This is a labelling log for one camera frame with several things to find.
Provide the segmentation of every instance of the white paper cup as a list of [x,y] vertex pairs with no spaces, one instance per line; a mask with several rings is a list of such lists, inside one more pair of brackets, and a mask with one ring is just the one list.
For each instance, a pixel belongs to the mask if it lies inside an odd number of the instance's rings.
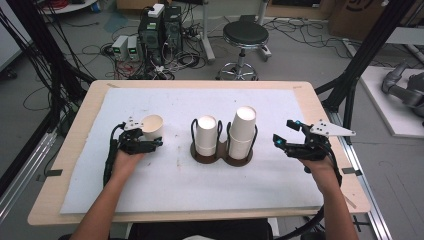
[[251,145],[252,140],[238,141],[230,135],[230,146],[228,150],[228,155],[230,155],[230,157],[234,159],[244,159],[249,154]]
[[197,120],[196,145],[202,148],[213,148],[216,146],[218,137],[217,124],[214,117],[206,115]]
[[209,157],[215,154],[216,146],[212,148],[203,148],[196,144],[196,151],[202,156]]
[[245,106],[237,109],[234,121],[231,124],[230,134],[238,141],[249,141],[255,135],[256,111]]
[[141,120],[141,130],[148,141],[163,136],[163,119],[159,115],[149,115]]

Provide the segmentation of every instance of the gray floor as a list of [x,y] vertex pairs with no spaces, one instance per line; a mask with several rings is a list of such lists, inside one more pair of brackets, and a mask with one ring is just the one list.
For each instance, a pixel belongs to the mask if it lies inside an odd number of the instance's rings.
[[[137,15],[122,15],[113,9],[99,14],[82,10],[61,15],[60,18],[64,22],[72,24],[99,23],[89,27],[64,26],[64,32],[76,53],[81,53],[82,49],[89,45],[101,46],[112,42],[112,33],[122,26],[131,27],[117,31],[114,33],[114,37],[120,34],[135,33],[137,28],[134,26],[138,25]],[[210,29],[217,26],[217,30],[211,35],[221,35],[222,31],[220,30],[225,21],[223,18],[211,20]],[[326,23],[320,24],[324,27],[323,29],[310,27],[310,33],[322,34],[323,39],[331,37],[327,34]],[[298,40],[302,39],[299,30],[287,34]],[[317,40],[311,36],[306,36],[306,38],[308,41]],[[58,42],[63,52],[68,53],[63,42]],[[217,58],[216,62],[197,70],[181,70],[175,73],[176,79],[213,80],[217,70],[224,63],[237,58],[238,49],[230,47],[222,39],[212,38],[211,44]],[[337,47],[339,54],[347,56],[347,51],[340,42],[331,41],[330,44]],[[273,54],[268,62],[264,62],[256,52],[250,52],[247,55],[246,61],[259,72],[260,80],[309,81],[314,87],[318,87],[339,76],[350,61],[348,58],[339,57],[334,48],[314,48],[295,42],[276,30],[270,30],[268,47]],[[96,47],[85,50],[86,52],[96,51]],[[110,75],[106,74],[112,71],[109,60],[94,55],[81,54],[79,57],[83,63],[87,63],[87,68],[96,78],[111,79]],[[384,62],[396,65],[404,58],[410,59],[410,65],[417,63],[409,54],[387,45],[373,64]],[[0,174],[4,173],[47,113],[46,110],[27,110],[22,105],[31,92],[42,87],[42,84],[37,81],[30,63],[25,57],[20,57],[12,66],[18,73],[18,78],[6,79],[2,76],[0,81],[2,96],[0,104],[3,110],[0,115],[2,139]],[[392,237],[394,239],[422,239],[424,235],[422,228],[424,225],[424,190],[419,182],[422,180],[422,169],[424,169],[424,148],[422,147],[424,140],[392,137],[361,84],[358,84],[355,101],[352,129],[357,132],[357,136],[352,138],[352,141]],[[34,109],[45,108],[47,104],[47,91],[45,90],[31,95],[26,103],[28,108]],[[47,160],[53,156],[62,140],[61,138],[57,140],[54,148],[38,169],[36,176],[42,174]],[[0,225],[0,239],[57,239],[60,235],[70,233],[75,228],[74,225],[54,227],[28,225],[26,219],[43,184],[36,181],[36,176]],[[366,218],[358,216],[358,220],[366,221]],[[300,218],[280,218],[278,222],[282,235],[303,224]],[[112,236],[123,236],[125,227],[124,224],[115,224]],[[362,232],[359,234],[361,239],[374,238],[369,227],[362,226],[361,229]]]

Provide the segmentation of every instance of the cardboard box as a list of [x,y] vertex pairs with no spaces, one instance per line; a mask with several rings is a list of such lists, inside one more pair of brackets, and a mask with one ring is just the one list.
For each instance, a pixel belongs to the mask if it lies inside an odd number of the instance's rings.
[[381,1],[338,0],[328,21],[331,35],[363,40],[383,13]]
[[163,3],[161,0],[116,0],[118,9],[142,10],[145,7],[152,7],[155,3]]

